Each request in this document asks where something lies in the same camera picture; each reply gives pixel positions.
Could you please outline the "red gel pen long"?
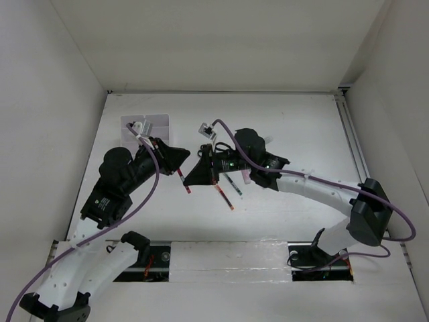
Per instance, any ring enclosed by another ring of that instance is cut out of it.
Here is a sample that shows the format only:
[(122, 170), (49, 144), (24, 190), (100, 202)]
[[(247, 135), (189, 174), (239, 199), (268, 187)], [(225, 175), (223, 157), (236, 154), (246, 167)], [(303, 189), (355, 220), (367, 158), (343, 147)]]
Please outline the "red gel pen long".
[(230, 200), (228, 199), (228, 197), (226, 196), (225, 192), (222, 190), (222, 188), (218, 184), (215, 184), (214, 187), (216, 188), (220, 196), (222, 196), (223, 200), (228, 205), (229, 209), (233, 211), (235, 208), (233, 204), (230, 202)]

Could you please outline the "pink highlighter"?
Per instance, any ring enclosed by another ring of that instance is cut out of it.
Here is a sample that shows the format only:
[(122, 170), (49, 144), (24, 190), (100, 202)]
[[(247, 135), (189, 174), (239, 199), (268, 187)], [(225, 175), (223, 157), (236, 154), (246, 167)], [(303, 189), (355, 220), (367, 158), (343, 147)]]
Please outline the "pink highlighter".
[(251, 183), (250, 170), (242, 170), (241, 174), (242, 174), (242, 177), (243, 177), (243, 182), (245, 184), (250, 184)]

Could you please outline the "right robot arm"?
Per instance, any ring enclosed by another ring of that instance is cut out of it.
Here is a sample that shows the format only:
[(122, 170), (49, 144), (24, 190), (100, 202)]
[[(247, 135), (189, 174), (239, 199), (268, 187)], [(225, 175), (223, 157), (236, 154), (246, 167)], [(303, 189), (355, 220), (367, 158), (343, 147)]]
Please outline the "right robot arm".
[(216, 185), (223, 173), (249, 170), (251, 181), (264, 189), (300, 195), (339, 211), (344, 220), (322, 228), (310, 246), (296, 252), (296, 259), (307, 264), (325, 264), (355, 244), (381, 245), (392, 210), (378, 181), (368, 178), (363, 183), (347, 185), (316, 178), (305, 170), (289, 170), (289, 160), (269, 153), (265, 140), (254, 129), (238, 129), (232, 141), (234, 145), (225, 149), (202, 145), (200, 160), (184, 184)]

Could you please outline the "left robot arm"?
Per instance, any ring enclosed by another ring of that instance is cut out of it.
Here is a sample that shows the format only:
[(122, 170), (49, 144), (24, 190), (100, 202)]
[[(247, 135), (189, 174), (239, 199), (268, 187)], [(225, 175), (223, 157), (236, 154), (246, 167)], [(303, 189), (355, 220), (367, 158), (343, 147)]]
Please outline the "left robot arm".
[(47, 266), (49, 277), (35, 292), (20, 296), (19, 306), (43, 321), (86, 321), (92, 302), (126, 268), (149, 260), (150, 240), (130, 231), (107, 257), (95, 264), (110, 232), (131, 214), (131, 194), (150, 178), (172, 175), (190, 151), (148, 138), (135, 155), (124, 147), (110, 149), (99, 167), (100, 177), (86, 200), (70, 247)]

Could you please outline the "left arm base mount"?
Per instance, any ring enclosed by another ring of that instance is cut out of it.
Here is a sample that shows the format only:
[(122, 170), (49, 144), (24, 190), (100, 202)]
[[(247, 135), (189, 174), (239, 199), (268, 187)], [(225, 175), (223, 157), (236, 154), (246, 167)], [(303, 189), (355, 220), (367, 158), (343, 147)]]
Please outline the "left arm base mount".
[(115, 282), (168, 282), (170, 275), (171, 243), (152, 241), (148, 255), (120, 273)]

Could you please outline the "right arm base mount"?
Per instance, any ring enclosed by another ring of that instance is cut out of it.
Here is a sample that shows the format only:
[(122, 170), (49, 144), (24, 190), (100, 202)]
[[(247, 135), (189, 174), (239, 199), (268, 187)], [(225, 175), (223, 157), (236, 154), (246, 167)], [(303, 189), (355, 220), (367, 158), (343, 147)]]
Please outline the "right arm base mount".
[(354, 281), (346, 249), (329, 255), (308, 242), (294, 242), (288, 252), (293, 282)]

